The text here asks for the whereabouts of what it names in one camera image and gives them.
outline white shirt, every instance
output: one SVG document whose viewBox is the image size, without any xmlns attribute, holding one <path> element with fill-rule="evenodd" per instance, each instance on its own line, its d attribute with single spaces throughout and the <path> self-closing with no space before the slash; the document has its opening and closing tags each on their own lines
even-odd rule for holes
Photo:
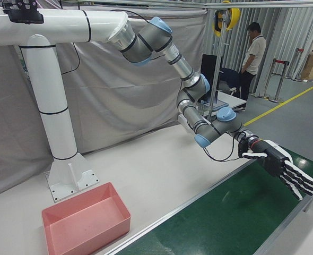
<svg viewBox="0 0 313 255">
<path fill-rule="evenodd" d="M 266 48 L 266 40 L 263 35 L 259 35 L 253 39 L 252 44 L 247 50 L 245 59 L 242 63 L 242 65 L 244 66 L 248 58 L 250 57 L 250 55 L 256 56 L 255 59 L 250 64 L 250 66 L 246 69 L 246 71 L 249 72 L 250 74 L 253 74 L 253 75 L 257 74 L 259 65 L 262 61 L 262 58 L 265 52 L 265 48 Z"/>
</svg>

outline pink bin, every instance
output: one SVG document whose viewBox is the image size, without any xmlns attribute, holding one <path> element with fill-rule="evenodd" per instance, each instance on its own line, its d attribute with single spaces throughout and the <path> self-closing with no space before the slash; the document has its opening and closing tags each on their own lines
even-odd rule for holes
<svg viewBox="0 0 313 255">
<path fill-rule="evenodd" d="M 87 255 L 126 234 L 131 215 L 109 182 L 42 211 L 50 255 Z"/>
</svg>

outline white pillar mount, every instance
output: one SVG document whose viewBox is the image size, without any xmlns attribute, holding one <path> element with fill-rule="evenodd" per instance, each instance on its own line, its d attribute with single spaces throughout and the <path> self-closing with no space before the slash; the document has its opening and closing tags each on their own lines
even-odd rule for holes
<svg viewBox="0 0 313 255">
<path fill-rule="evenodd" d="M 54 162 L 47 175 L 55 202 L 99 182 L 77 151 L 56 43 L 108 42 L 124 29 L 123 12 L 38 9 L 43 24 L 13 23 L 0 8 L 0 46 L 21 48 Z"/>
</svg>

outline metal stanchion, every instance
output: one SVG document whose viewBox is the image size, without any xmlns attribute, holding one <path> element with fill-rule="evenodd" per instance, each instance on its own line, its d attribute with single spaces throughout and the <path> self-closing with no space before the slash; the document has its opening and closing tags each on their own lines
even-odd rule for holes
<svg viewBox="0 0 313 255">
<path fill-rule="evenodd" d="M 294 56 L 292 58 L 290 67 L 285 75 L 286 79 L 291 79 L 292 78 L 292 72 L 297 68 L 297 64 L 299 62 L 299 59 L 301 57 L 301 54 L 304 52 L 304 49 L 296 48 Z"/>
<path fill-rule="evenodd" d="M 289 61 L 276 60 L 275 62 L 280 63 L 280 64 L 284 64 L 284 68 L 283 68 L 282 74 L 280 75 L 280 81 L 279 81 L 279 85 L 278 85 L 277 92 L 276 92 L 275 96 L 269 97 L 268 99 L 269 99 L 269 101 L 274 102 L 274 103 L 282 103 L 282 102 L 284 102 L 284 100 L 279 97 L 279 93 L 280 93 L 280 89 L 282 88 L 282 83 L 284 80 L 285 71 L 289 65 Z"/>
<path fill-rule="evenodd" d="M 212 91 L 211 91 L 211 99 L 209 104 L 209 114 L 208 114 L 208 121 L 211 121 L 212 112 L 214 105 L 218 102 L 218 96 L 215 96 L 216 94 L 216 86 L 218 84 L 218 76 L 219 76 L 219 70 L 220 70 L 220 63 L 221 63 L 221 57 L 223 55 L 223 50 L 225 46 L 225 35 L 226 35 L 226 19 L 228 18 L 229 12 L 224 10 L 222 14 L 222 28 L 221 28 L 221 34 L 219 39 L 219 45 L 218 45 L 218 53 L 216 55 L 216 62 L 215 62 L 215 70 L 214 70 L 214 76 L 213 76 L 213 83 L 212 83 Z"/>
<path fill-rule="evenodd" d="M 269 94 L 266 94 L 266 90 L 267 90 L 268 83 L 269 83 L 269 80 L 271 78 L 275 63 L 276 63 L 276 59 L 274 58 L 272 61 L 271 69 L 270 69 L 268 77 L 267 77 L 267 81 L 266 81 L 266 85 L 265 85 L 265 89 L 264 89 L 264 94 L 262 96 L 259 95 L 260 98 L 269 98 Z"/>
</svg>

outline blue joint cap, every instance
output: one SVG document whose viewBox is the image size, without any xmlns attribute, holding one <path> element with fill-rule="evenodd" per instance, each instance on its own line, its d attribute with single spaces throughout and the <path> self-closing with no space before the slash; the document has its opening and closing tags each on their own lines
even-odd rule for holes
<svg viewBox="0 0 313 255">
<path fill-rule="evenodd" d="M 209 90 L 211 89 L 210 83 L 208 82 L 208 80 L 206 79 L 205 75 L 203 75 L 202 73 L 200 74 L 201 78 L 203 78 L 204 83 L 205 83 L 205 88 L 206 88 L 206 93 L 209 92 Z"/>
<path fill-rule="evenodd" d="M 141 62 L 133 63 L 133 65 L 135 65 L 135 66 L 143 66 L 143 65 L 147 64 L 150 60 L 151 60 L 151 56 L 149 56 L 145 60 L 142 60 Z"/>
<path fill-rule="evenodd" d="M 194 140 L 199 144 L 201 148 L 206 148 L 211 144 L 211 142 L 208 141 L 207 138 L 203 137 L 201 134 L 196 134 L 194 136 Z"/>
<path fill-rule="evenodd" d="M 231 107 L 223 107 L 216 114 L 218 121 L 227 122 L 232 121 L 237 117 L 237 114 L 232 110 Z"/>
<path fill-rule="evenodd" d="M 150 23 L 167 33 L 173 33 L 172 29 L 159 17 L 152 18 Z"/>
</svg>

